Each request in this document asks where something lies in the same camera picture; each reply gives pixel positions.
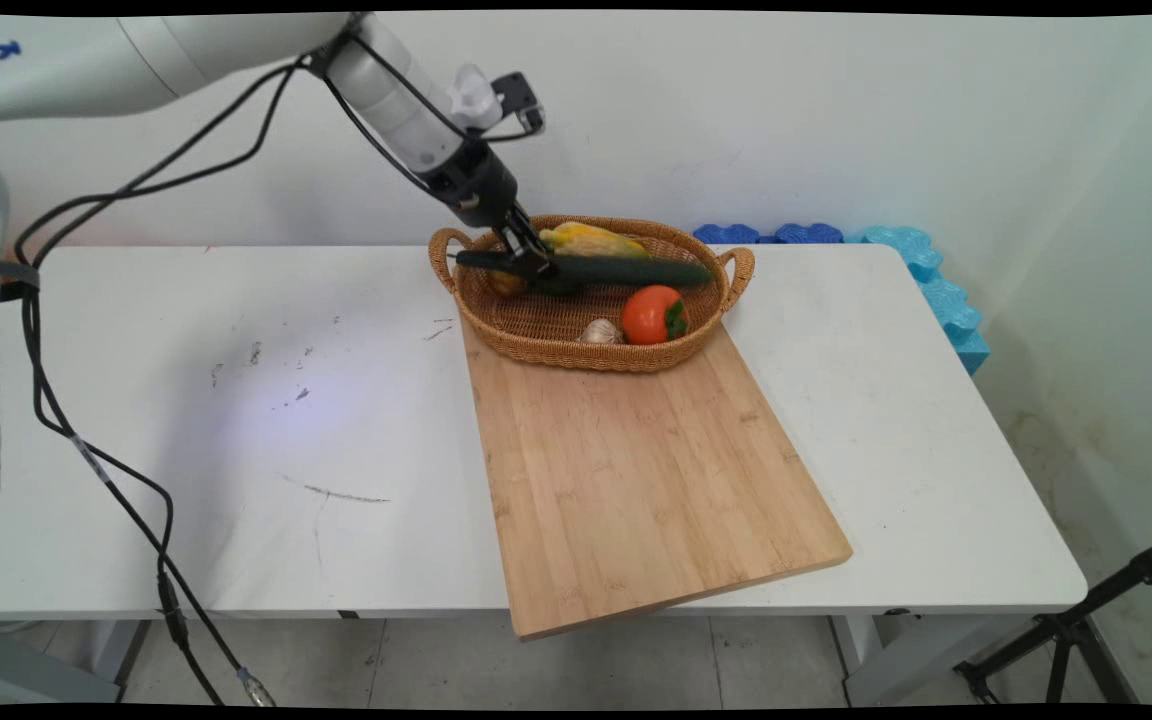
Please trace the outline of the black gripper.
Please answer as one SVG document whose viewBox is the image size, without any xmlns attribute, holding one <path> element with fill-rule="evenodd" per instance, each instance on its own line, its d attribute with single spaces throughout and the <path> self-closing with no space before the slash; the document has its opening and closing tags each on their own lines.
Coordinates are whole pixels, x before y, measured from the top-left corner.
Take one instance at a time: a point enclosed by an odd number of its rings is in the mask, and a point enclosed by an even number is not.
<svg viewBox="0 0 1152 720">
<path fill-rule="evenodd" d="M 554 274 L 547 247 L 517 204 L 518 183 L 488 143 L 462 142 L 429 170 L 429 190 L 467 227 L 506 227 L 507 266 L 513 273 L 526 281 Z"/>
</svg>

